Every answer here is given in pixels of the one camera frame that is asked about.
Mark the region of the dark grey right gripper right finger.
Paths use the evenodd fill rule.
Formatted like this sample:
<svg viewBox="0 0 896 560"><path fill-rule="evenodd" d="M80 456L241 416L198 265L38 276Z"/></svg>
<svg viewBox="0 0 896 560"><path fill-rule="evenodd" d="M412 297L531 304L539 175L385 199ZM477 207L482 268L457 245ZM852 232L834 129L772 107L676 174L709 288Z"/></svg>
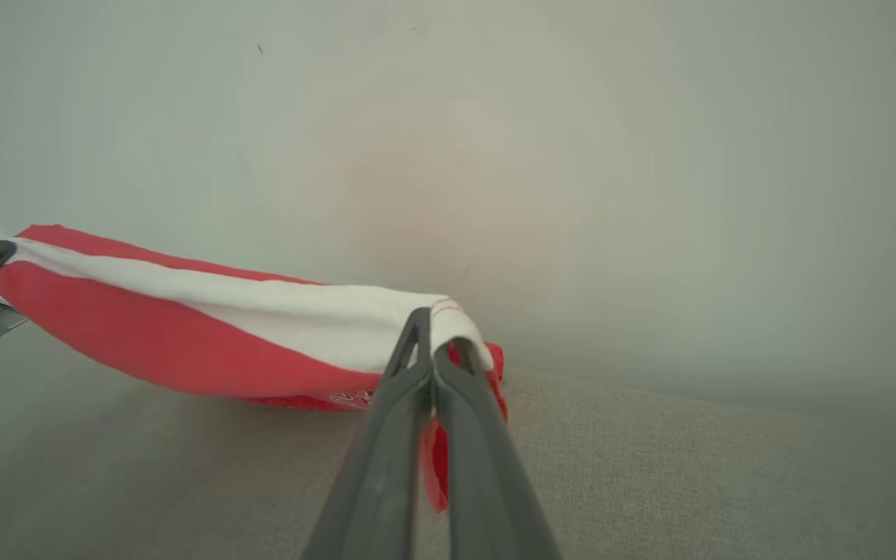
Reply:
<svg viewBox="0 0 896 560"><path fill-rule="evenodd" d="M434 354L436 417L447 433L453 559L559 559L476 344Z"/></svg>

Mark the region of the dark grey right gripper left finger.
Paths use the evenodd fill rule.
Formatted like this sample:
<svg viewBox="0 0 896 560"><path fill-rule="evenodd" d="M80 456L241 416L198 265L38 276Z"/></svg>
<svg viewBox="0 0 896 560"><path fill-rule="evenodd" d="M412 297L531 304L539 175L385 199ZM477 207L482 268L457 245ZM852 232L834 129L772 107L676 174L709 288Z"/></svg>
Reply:
<svg viewBox="0 0 896 560"><path fill-rule="evenodd" d="M411 559L421 432L431 418L431 311L412 311L303 559Z"/></svg>

